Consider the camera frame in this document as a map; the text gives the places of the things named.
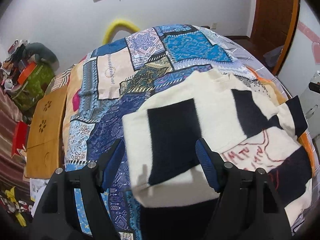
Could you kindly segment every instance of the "door frame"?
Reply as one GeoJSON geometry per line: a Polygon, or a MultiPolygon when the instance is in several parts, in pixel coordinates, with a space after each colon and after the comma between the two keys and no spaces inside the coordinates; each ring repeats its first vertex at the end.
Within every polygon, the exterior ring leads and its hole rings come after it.
{"type": "MultiPolygon", "coordinates": [[[[253,26],[252,26],[252,33],[250,36],[250,41],[253,41],[253,37],[257,31],[257,27],[258,27],[258,16],[259,15],[259,9],[260,9],[260,0],[256,0],[256,10],[255,10],[255,17],[254,17],[254,21],[253,21],[253,26]]],[[[296,33],[296,29],[297,29],[297,25],[298,25],[298,21],[299,21],[299,11],[300,11],[300,0],[293,0],[293,8],[292,8],[292,16],[291,16],[291,22],[290,22],[290,26],[289,26],[289,30],[288,30],[288,35],[287,38],[285,40],[284,43],[284,47],[281,51],[281,54],[278,58],[278,61],[275,65],[275,67],[273,68],[272,74],[274,76],[277,76],[287,58],[287,55],[289,53],[289,50],[291,48],[292,42],[293,42],[293,38],[294,35],[296,33]]]]}

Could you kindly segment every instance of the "black and white sweater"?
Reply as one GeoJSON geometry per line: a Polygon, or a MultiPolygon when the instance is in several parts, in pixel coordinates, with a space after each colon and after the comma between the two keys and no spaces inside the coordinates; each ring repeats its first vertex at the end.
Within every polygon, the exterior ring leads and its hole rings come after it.
{"type": "Polygon", "coordinates": [[[232,74],[193,72],[123,117],[134,197],[145,208],[185,207],[217,198],[195,154],[204,138],[240,169],[264,168],[290,224],[311,202],[311,166],[296,141],[307,128],[298,97],[275,106],[232,74]]]}

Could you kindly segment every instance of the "orange fabric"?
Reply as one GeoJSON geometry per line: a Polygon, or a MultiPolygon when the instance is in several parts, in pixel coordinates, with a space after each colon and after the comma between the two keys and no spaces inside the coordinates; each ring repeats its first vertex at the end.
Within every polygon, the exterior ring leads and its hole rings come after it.
{"type": "MultiPolygon", "coordinates": [[[[281,95],[281,93],[279,92],[279,90],[277,89],[276,85],[268,79],[264,79],[262,77],[260,77],[252,68],[246,66],[247,69],[249,69],[252,74],[263,84],[263,85],[270,85],[271,88],[274,90],[276,96],[277,96],[277,100],[279,102],[279,104],[283,104],[284,102],[286,102],[287,100],[285,99],[285,97],[283,95],[281,95]]],[[[312,147],[309,143],[308,137],[307,137],[307,132],[304,132],[297,140],[306,150],[306,152],[308,153],[308,157],[310,160],[310,165],[311,165],[311,170],[312,170],[312,176],[315,175],[315,159],[314,159],[314,155],[312,152],[312,147]]]]}
{"type": "Polygon", "coordinates": [[[312,177],[315,175],[315,159],[314,159],[314,155],[312,152],[312,148],[311,145],[309,143],[308,137],[307,137],[307,133],[304,132],[299,138],[298,138],[298,142],[304,147],[304,149],[306,150],[306,152],[308,153],[309,156],[309,160],[310,160],[310,165],[311,165],[311,170],[312,170],[312,177]]]}

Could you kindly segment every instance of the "blue patterned blanket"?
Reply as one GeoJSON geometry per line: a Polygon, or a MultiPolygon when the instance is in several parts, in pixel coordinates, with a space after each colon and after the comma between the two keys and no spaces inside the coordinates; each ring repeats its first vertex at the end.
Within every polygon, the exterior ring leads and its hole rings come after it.
{"type": "MultiPolygon", "coordinates": [[[[123,137],[123,115],[138,110],[155,93],[183,82],[195,70],[233,73],[253,90],[268,93],[221,36],[192,25],[134,33],[95,49],[82,64],[80,106],[71,117],[65,157],[67,171],[97,161],[115,139],[123,137]]],[[[79,189],[75,195],[82,231],[91,234],[79,189]]],[[[126,154],[112,187],[101,195],[121,238],[140,240],[140,204],[130,190],[126,154]]]]}

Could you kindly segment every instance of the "patchwork bedspread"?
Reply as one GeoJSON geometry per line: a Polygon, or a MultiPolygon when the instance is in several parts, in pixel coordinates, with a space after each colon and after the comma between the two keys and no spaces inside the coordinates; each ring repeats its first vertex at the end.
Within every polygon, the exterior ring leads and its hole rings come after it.
{"type": "MultiPolygon", "coordinates": [[[[274,104],[287,98],[278,80],[246,50],[197,26],[158,26],[89,53],[71,70],[68,85],[63,124],[66,170],[97,161],[116,138],[122,138],[123,115],[135,112],[152,95],[183,82],[193,71],[212,68],[233,73],[274,104]],[[258,75],[269,81],[258,80],[258,75]]],[[[90,234],[80,190],[75,189],[75,194],[82,231],[90,234]]],[[[130,190],[126,154],[102,198],[121,238],[142,239],[140,204],[130,190]]]]}

